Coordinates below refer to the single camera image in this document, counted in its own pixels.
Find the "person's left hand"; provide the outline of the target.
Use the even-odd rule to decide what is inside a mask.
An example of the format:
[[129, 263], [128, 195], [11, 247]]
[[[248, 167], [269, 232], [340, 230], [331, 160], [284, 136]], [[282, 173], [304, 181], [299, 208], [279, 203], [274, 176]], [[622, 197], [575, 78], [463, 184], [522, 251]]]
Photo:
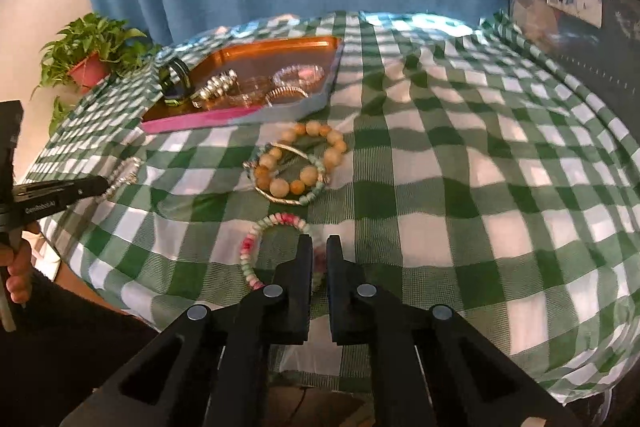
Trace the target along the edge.
[[40, 293], [40, 273], [32, 266], [32, 247], [26, 239], [20, 237], [17, 247], [2, 244], [0, 263], [9, 272], [4, 286], [13, 303], [26, 305]]

